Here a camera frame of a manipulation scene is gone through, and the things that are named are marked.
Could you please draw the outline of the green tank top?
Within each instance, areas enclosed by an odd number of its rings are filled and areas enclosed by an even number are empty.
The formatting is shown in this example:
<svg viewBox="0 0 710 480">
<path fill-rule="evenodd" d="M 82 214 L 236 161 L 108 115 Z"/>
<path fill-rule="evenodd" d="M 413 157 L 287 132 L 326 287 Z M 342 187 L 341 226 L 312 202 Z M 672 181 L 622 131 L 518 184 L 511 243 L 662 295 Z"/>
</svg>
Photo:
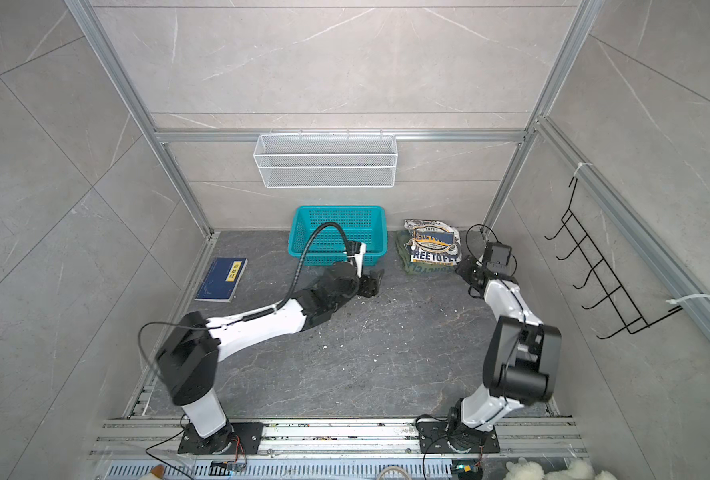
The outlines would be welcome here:
<svg viewBox="0 0 710 480">
<path fill-rule="evenodd" d="M 403 270 L 408 275 L 425 275 L 434 273 L 453 272 L 458 263 L 461 261 L 461 256 L 457 255 L 450 263 L 432 263 L 432 262 L 412 262 L 411 252 L 409 249 L 410 235 L 406 230 L 398 231 L 395 238 L 395 246 Z"/>
</svg>

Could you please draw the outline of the white patterned tank top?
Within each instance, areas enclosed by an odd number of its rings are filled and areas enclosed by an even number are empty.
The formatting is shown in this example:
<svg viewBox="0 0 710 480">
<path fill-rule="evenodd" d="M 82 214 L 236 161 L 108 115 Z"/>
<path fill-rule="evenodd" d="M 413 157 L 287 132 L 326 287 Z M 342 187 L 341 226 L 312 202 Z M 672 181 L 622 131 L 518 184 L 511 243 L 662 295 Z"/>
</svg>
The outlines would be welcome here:
<svg viewBox="0 0 710 480">
<path fill-rule="evenodd" d="M 456 228 L 438 220 L 419 219 L 406 219 L 404 228 L 408 233 L 406 246 L 411 263 L 442 266 L 459 263 L 461 239 Z"/>
</svg>

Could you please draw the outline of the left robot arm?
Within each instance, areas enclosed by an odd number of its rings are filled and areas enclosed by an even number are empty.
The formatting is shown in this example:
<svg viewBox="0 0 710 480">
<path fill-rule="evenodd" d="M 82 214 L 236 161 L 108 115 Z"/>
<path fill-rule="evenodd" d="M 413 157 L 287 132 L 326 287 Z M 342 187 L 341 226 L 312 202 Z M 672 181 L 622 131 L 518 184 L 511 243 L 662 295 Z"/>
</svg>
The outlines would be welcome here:
<svg viewBox="0 0 710 480">
<path fill-rule="evenodd" d="M 185 315 L 154 355 L 172 402 L 199 438 L 229 433 L 231 425 L 214 389 L 218 364 L 253 345 L 329 321 L 353 298 L 377 295 L 383 275 L 382 270 L 364 273 L 352 263 L 336 262 L 278 306 L 231 317 L 206 319 L 199 311 Z"/>
</svg>

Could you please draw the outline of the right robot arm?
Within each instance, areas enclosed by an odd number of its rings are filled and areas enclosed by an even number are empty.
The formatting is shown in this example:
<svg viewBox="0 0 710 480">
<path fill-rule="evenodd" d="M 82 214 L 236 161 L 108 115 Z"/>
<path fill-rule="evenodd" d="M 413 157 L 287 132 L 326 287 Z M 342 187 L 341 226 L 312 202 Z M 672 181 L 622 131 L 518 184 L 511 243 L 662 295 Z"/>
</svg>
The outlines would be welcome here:
<svg viewBox="0 0 710 480">
<path fill-rule="evenodd" d="M 515 279 L 465 257 L 456 273 L 497 317 L 486 352 L 482 384 L 458 402 L 458 422 L 490 432 L 509 413 L 548 402 L 555 390 L 562 336 L 528 307 Z"/>
</svg>

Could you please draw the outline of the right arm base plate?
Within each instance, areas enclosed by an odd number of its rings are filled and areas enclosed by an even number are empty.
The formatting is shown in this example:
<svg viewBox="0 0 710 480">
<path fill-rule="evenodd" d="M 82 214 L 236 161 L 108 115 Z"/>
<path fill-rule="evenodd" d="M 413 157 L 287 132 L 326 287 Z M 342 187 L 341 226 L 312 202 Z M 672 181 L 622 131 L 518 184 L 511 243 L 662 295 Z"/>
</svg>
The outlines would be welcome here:
<svg viewBox="0 0 710 480">
<path fill-rule="evenodd" d="M 420 450 L 423 454 L 498 454 L 499 440 L 495 430 L 480 431 L 458 425 L 455 429 L 446 421 L 420 419 L 416 424 Z"/>
</svg>

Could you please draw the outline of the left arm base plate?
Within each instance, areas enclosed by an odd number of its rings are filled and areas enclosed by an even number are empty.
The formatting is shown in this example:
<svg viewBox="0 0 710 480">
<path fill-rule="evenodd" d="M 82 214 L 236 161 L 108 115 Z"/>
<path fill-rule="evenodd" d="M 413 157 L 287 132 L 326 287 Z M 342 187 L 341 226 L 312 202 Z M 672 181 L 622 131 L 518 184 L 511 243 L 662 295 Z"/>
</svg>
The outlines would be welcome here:
<svg viewBox="0 0 710 480">
<path fill-rule="evenodd" d="M 203 438 L 194 426 L 187 425 L 177 452 L 191 455 L 256 454 L 263 430 L 261 422 L 228 423 L 215 434 Z"/>
</svg>

